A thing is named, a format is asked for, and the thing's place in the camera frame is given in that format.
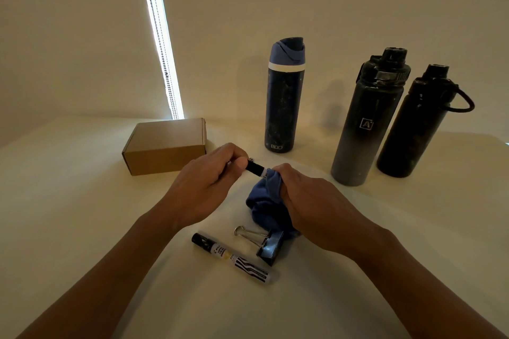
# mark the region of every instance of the black loop handle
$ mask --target black loop handle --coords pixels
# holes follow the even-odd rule
[[[458,108],[451,108],[449,106],[443,105],[442,108],[444,110],[452,111],[453,113],[468,113],[469,111],[472,111],[475,109],[474,101],[469,96],[467,96],[467,94],[463,90],[461,90],[458,85],[455,85],[453,90],[455,92],[457,92],[459,95],[461,95],[461,97],[468,103],[469,107],[466,109],[458,109]]]

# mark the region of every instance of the marker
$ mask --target marker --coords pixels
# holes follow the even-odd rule
[[[251,172],[252,174],[260,176],[261,178],[267,178],[267,172],[269,169],[264,168],[263,166],[258,165],[257,163],[254,163],[251,159],[248,159],[246,170]]]
[[[234,265],[239,270],[244,271],[249,276],[261,281],[264,284],[267,284],[270,280],[270,273],[265,271],[264,269],[257,267],[254,264],[251,264],[248,260],[236,256],[230,251],[228,251],[225,247],[220,246],[214,240],[208,239],[205,236],[202,236],[199,233],[195,233],[191,238],[191,241],[195,243],[197,246],[202,247],[208,253],[211,253],[213,256],[218,259],[225,260],[228,264]]]

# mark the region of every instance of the white wall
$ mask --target white wall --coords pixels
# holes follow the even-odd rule
[[[0,9],[0,145],[61,114],[170,117],[145,0]]]
[[[428,63],[477,104],[442,130],[509,141],[509,0],[165,0],[186,117],[264,118],[271,44],[303,36],[299,124],[342,126],[362,62],[405,47],[411,80]],[[460,99],[456,105],[464,104]]]

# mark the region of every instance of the dark gray water bottle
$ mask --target dark gray water bottle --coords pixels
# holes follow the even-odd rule
[[[413,81],[378,157],[377,167],[385,174],[409,176],[447,112],[474,110],[472,99],[447,78],[448,71],[449,66],[430,64],[423,76]],[[456,94],[467,101],[467,109],[450,107]]]
[[[302,38],[281,39],[272,45],[265,115],[265,147],[270,151],[286,153],[293,148],[304,67]]]
[[[366,181],[410,75],[406,55],[404,48],[388,47],[361,66],[332,163],[337,182],[358,186]]]

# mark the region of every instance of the cardboard box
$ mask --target cardboard box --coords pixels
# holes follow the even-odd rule
[[[142,122],[136,125],[122,156],[133,176],[174,172],[206,153],[203,118]]]

